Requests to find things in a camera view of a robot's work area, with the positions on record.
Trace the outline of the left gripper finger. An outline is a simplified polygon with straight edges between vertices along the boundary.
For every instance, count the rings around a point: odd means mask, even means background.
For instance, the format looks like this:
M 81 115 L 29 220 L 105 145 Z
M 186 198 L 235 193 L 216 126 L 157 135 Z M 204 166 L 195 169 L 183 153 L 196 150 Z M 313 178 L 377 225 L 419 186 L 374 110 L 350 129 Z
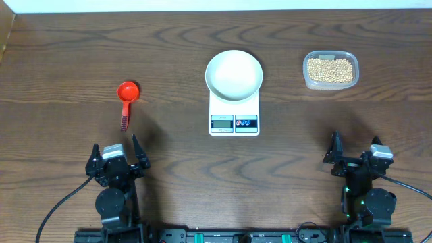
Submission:
M 132 135 L 132 142 L 134 145 L 134 152 L 138 162 L 141 165 L 148 165 L 149 159 L 144 151 L 144 149 L 140 146 L 138 139 L 135 134 Z
M 92 148 L 92 152 L 90 154 L 90 157 L 88 159 L 88 168 L 95 168 L 97 167 L 97 163 L 101 158 L 100 149 L 98 144 L 94 144 Z

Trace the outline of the red plastic measuring scoop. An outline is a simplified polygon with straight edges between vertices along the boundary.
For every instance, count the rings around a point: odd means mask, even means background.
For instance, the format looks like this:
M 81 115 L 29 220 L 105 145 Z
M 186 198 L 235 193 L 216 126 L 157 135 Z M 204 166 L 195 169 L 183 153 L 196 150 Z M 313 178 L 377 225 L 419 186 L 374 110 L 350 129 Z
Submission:
M 117 96 L 123 103 L 121 111 L 121 131 L 125 132 L 129 124 L 130 104 L 138 100 L 140 89 L 135 82 L 126 81 L 117 88 Z

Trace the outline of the white digital kitchen scale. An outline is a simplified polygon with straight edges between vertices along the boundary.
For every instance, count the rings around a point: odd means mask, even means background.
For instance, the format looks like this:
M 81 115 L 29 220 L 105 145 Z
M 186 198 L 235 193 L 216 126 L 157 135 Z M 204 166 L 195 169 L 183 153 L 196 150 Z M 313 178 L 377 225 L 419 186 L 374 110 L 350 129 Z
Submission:
M 225 101 L 209 96 L 211 136 L 258 136 L 260 134 L 259 92 L 243 101 Z

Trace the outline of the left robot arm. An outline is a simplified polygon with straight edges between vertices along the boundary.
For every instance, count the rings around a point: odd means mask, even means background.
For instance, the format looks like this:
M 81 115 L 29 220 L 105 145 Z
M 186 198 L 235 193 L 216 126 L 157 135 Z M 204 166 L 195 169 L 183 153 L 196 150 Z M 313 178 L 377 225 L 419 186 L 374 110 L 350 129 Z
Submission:
M 144 240 L 135 180 L 144 177 L 151 164 L 135 135 L 132 142 L 137 163 L 128 164 L 121 144 L 103 150 L 95 144 L 85 167 L 86 175 L 104 187 L 95 200 L 95 208 L 101 216 L 105 241 Z

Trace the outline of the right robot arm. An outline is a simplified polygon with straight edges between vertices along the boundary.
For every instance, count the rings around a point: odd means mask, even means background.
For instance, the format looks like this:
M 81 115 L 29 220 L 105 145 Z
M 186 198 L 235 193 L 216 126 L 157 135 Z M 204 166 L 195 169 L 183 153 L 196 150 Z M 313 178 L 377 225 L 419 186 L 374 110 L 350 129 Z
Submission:
M 373 180 L 384 176 L 394 162 L 393 153 L 374 137 L 369 150 L 360 157 L 344 155 L 342 137 L 335 131 L 323 162 L 332 164 L 333 176 L 345 179 L 341 207 L 348 220 L 360 227 L 385 227 L 392 223 L 396 196 L 382 188 L 373 187 Z

